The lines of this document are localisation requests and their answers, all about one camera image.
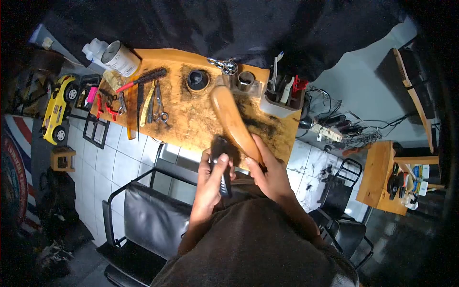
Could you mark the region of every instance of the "yellow toy car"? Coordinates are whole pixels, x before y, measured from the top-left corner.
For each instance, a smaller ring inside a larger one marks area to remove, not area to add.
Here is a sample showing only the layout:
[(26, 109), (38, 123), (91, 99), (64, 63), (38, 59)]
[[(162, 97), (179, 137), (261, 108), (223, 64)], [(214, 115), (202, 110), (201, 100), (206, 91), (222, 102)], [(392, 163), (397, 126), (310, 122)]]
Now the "yellow toy car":
[(74, 83), (75, 80), (74, 76), (66, 75), (61, 77), (53, 87), (50, 85), (45, 87), (50, 101), (40, 131), (43, 133), (43, 138), (55, 146), (64, 141), (67, 136), (61, 124), (67, 114), (66, 109), (69, 108), (67, 105), (78, 95), (78, 85)]

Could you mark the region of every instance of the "hair clipper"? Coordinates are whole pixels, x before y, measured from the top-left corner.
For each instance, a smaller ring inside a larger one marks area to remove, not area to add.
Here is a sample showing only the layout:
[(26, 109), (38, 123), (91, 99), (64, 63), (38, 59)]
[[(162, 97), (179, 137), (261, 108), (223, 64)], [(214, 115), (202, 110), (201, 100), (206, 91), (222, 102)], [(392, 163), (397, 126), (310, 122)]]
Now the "hair clipper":
[[(214, 136), (210, 148), (210, 169), (213, 170), (213, 167), (217, 164), (218, 158), (222, 153), (226, 153), (229, 156), (229, 151), (231, 144), (224, 139), (222, 136)], [(222, 179), (220, 182), (220, 194), (223, 197), (231, 198), (231, 178), (230, 178), (231, 167), (228, 164), (226, 170), (223, 172)]]

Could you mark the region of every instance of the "wooden hair brush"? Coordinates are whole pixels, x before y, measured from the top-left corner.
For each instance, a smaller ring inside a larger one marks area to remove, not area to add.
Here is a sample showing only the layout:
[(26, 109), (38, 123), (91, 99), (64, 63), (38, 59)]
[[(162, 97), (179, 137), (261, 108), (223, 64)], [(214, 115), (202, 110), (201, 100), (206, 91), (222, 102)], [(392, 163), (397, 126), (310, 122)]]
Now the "wooden hair brush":
[(264, 166), (260, 151), (242, 121), (231, 91), (226, 86), (220, 85), (211, 91), (210, 98), (213, 110), (229, 139), (245, 155), (256, 160), (261, 166)]

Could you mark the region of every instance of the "toy car wheel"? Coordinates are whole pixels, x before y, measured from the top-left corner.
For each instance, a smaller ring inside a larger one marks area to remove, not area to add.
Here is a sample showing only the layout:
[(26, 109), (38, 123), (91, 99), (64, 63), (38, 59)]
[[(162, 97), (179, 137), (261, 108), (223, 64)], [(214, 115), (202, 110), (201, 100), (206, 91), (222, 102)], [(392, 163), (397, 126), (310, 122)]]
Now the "toy car wheel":
[(78, 96), (78, 86), (68, 84), (64, 91), (64, 99), (66, 102), (74, 101)]
[(62, 142), (65, 139), (65, 129), (58, 126), (53, 131), (53, 139), (55, 142)]

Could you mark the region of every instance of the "wooden stool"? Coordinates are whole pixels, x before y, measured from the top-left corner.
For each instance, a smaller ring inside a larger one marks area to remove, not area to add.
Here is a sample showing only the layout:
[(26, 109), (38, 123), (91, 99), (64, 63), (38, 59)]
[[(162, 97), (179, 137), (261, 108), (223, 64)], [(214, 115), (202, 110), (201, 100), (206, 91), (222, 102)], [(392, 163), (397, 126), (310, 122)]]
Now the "wooden stool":
[(51, 168), (54, 171), (75, 171), (72, 156), (77, 152), (69, 147), (58, 147), (51, 151)]

